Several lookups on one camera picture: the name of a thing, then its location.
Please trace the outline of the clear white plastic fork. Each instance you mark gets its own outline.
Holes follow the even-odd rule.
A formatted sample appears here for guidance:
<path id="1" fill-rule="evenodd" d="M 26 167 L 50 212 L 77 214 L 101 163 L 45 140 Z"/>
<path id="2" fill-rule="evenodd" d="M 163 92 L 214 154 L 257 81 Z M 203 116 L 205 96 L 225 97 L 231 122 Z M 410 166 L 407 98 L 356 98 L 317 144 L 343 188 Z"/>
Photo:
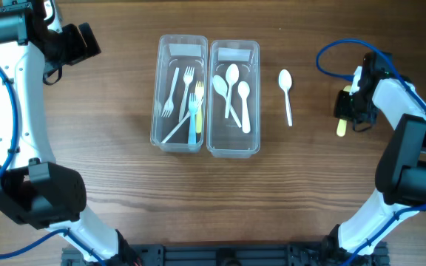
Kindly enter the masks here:
<path id="1" fill-rule="evenodd" d="M 180 71 L 180 69 L 178 67 L 176 67 L 174 75 L 172 77 L 172 83 L 171 83 L 171 88 L 170 88 L 170 91 L 169 91 L 169 97 L 164 104 L 161 117 L 170 117 L 170 115 L 173 112 L 173 109 L 174 109 L 173 94 L 174 94 L 175 87 L 176 87 L 176 84 L 177 84 L 177 81 L 178 81 L 177 79 L 178 79 L 179 71 Z"/>

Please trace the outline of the slim white plastic fork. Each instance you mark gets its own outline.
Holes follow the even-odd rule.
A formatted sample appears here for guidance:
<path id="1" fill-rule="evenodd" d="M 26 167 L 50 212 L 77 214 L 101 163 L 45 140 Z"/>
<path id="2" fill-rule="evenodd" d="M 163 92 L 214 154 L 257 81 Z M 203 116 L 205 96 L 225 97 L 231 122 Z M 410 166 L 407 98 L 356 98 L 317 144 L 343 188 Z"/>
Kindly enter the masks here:
<path id="1" fill-rule="evenodd" d="M 186 116 L 182 119 L 182 121 L 179 122 L 176 127 L 173 128 L 173 130 L 170 131 L 170 133 L 167 134 L 167 136 L 162 140 L 162 143 L 166 143 L 176 132 L 177 130 L 186 122 L 187 119 L 190 119 L 189 111 L 187 112 Z"/>

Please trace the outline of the white plastic utensil handle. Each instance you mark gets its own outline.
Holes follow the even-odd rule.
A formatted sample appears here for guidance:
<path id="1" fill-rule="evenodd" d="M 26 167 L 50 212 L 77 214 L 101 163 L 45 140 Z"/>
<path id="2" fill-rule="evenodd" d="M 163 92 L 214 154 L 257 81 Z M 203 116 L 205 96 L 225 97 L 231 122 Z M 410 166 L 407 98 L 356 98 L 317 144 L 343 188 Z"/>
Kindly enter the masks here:
<path id="1" fill-rule="evenodd" d="M 196 144 L 196 123 L 195 115 L 198 110 L 198 99 L 195 93 L 191 93 L 189 96 L 189 114 L 190 114 L 190 123 L 189 123 L 189 136 L 188 144 Z"/>

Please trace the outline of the yellow plastic fork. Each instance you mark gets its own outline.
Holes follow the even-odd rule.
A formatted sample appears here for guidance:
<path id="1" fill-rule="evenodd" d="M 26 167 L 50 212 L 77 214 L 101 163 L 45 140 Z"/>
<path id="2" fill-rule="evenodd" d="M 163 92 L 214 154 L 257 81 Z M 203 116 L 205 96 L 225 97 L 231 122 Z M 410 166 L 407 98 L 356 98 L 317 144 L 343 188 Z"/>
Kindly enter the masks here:
<path id="1" fill-rule="evenodd" d="M 204 96 L 204 82 L 198 81 L 195 86 L 195 95 L 198 100 L 197 114 L 195 115 L 195 131 L 200 134 L 202 131 L 202 100 Z"/>

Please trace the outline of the cream plastic spoon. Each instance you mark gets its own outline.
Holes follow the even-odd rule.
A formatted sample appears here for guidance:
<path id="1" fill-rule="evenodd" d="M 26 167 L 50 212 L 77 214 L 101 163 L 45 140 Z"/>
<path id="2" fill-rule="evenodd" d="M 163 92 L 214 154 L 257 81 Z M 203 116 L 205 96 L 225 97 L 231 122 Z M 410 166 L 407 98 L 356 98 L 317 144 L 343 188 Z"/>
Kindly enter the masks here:
<path id="1" fill-rule="evenodd" d="M 291 113 L 291 104 L 290 104 L 290 97 L 289 97 L 289 90 L 292 87 L 292 77 L 290 72 L 287 69 L 282 69 L 279 73 L 278 77 L 278 84 L 281 90 L 284 92 L 285 96 L 285 110 L 288 120 L 288 125 L 290 127 L 293 126 L 293 120 L 292 120 L 292 113 Z"/>

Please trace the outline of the yellow plastic spoon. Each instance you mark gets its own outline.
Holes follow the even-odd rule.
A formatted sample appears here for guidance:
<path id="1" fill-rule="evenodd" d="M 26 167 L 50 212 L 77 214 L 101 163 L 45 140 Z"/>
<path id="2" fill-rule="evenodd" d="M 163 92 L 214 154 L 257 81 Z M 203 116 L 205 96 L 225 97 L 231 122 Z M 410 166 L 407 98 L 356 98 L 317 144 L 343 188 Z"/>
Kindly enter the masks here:
<path id="1" fill-rule="evenodd" d="M 347 85 L 343 91 L 349 93 L 351 90 L 351 85 Z M 346 126 L 347 126 L 347 121 L 343 120 L 343 119 L 339 119 L 338 124 L 337 124 L 337 136 L 338 137 L 344 137 L 345 133 L 346 133 Z"/>

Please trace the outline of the wide white plastic spoon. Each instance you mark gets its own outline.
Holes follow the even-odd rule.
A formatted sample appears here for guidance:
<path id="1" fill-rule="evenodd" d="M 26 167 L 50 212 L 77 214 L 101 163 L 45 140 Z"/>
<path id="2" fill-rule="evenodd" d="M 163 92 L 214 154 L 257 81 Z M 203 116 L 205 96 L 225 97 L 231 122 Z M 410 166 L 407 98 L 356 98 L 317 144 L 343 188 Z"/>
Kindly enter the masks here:
<path id="1" fill-rule="evenodd" d="M 241 81 L 238 85 L 238 93 L 242 100 L 242 127 L 243 132 L 248 134 L 251 131 L 251 124 L 249 119 L 249 109 L 247 98 L 250 93 L 250 87 L 245 81 Z"/>

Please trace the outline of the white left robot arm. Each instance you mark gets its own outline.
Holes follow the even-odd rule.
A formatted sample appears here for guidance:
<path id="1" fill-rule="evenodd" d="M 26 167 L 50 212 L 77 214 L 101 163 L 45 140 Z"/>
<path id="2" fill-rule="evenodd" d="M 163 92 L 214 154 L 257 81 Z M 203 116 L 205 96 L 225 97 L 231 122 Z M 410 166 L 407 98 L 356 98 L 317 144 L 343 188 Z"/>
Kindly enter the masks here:
<path id="1" fill-rule="evenodd" d="M 0 6 L 0 211 L 19 225 L 61 236 L 86 263 L 138 265 L 121 233 L 87 204 L 81 175 L 57 164 L 44 114 L 45 86 L 66 65 L 99 54 L 90 25 L 63 24 L 54 1 Z"/>

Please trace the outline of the translucent white plastic spoon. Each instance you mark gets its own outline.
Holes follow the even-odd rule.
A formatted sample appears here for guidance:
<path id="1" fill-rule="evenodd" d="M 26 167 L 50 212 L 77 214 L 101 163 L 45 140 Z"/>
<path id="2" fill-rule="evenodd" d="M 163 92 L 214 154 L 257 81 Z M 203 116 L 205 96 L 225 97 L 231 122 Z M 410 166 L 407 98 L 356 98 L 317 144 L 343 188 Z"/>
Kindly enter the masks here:
<path id="1" fill-rule="evenodd" d="M 224 99 L 226 99 L 228 87 L 226 85 L 225 80 L 222 77 L 220 77 L 219 75 L 215 75 L 213 77 L 213 86 L 214 86 L 214 90 L 216 91 L 216 93 L 218 93 Z M 237 116 L 237 113 L 234 110 L 233 106 L 231 106 L 231 108 L 230 108 L 230 113 L 231 113 L 232 117 L 234 118 L 234 121 L 236 122 L 237 126 L 239 128 L 241 128 L 242 125 L 240 123 L 239 117 Z"/>

